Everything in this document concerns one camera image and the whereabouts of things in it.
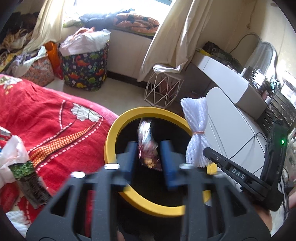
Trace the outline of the right hand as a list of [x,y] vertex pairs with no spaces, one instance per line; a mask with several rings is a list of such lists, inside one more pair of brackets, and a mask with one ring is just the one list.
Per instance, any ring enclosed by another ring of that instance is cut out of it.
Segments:
[[269,231],[271,231],[273,227],[273,223],[272,223],[272,217],[271,217],[270,211],[258,205],[254,205],[253,207],[256,210],[257,214],[262,219],[262,221],[266,224]]

